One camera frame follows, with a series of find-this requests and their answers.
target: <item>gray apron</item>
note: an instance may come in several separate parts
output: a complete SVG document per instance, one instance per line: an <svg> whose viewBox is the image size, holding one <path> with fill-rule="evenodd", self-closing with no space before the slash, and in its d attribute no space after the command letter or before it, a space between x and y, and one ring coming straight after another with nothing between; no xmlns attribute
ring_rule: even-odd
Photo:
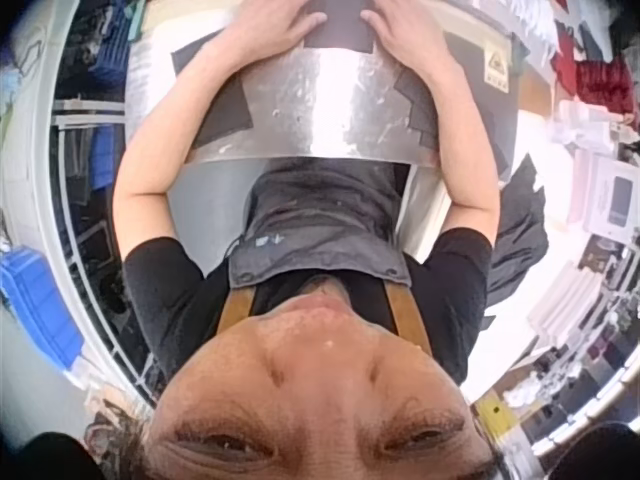
<svg viewBox="0 0 640 480"><path fill-rule="evenodd" d="M275 275L355 270L385 281L398 335L432 355L396 244L400 203L390 163L271 161L251 191L245 233L229 256L231 291L218 333L249 316L255 286Z"/></svg>

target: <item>lip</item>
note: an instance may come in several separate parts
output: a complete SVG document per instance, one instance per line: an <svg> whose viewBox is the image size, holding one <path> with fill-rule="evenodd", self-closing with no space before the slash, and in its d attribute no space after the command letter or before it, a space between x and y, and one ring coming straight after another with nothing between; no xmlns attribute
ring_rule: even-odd
<svg viewBox="0 0 640 480"><path fill-rule="evenodd" d="M272 313L282 314L318 308L333 310L340 314L354 314L353 309L344 300L324 293L311 293L292 298L272 310Z"/></svg>

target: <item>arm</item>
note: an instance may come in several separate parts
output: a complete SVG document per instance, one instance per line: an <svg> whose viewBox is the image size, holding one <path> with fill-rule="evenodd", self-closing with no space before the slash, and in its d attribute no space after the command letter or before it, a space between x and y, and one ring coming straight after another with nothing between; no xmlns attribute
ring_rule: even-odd
<svg viewBox="0 0 640 480"><path fill-rule="evenodd" d="M182 168L209 105L244 66L295 46L326 20L296 17L307 0L246 0L233 24L206 44L136 132L124 154L113 198L122 258L159 237L175 238L167 192Z"/></svg>
<svg viewBox="0 0 640 480"><path fill-rule="evenodd" d="M498 174L480 113L440 27L420 0L375 0L363 18L389 52L427 84L438 110L442 176L452 205L443 232L467 227L493 244L500 219Z"/></svg>

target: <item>hair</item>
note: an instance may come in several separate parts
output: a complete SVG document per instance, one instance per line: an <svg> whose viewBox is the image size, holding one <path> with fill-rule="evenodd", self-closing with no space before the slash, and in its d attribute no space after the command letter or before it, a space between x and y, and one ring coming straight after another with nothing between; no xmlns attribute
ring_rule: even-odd
<svg viewBox="0 0 640 480"><path fill-rule="evenodd" d="M151 470L147 462L144 450L146 425L145 420L128 417L127 421L121 422L117 431L111 432L107 448L102 449L104 453L98 459L107 480L162 480L161 476ZM87 427L85 443L90 452L100 450L99 446L95 445L97 436L91 433L93 429L101 426L104 424L93 423ZM491 461L477 472L460 480L512 480L514 477L505 454L482 423L476 422L476 428L491 450Z"/></svg>

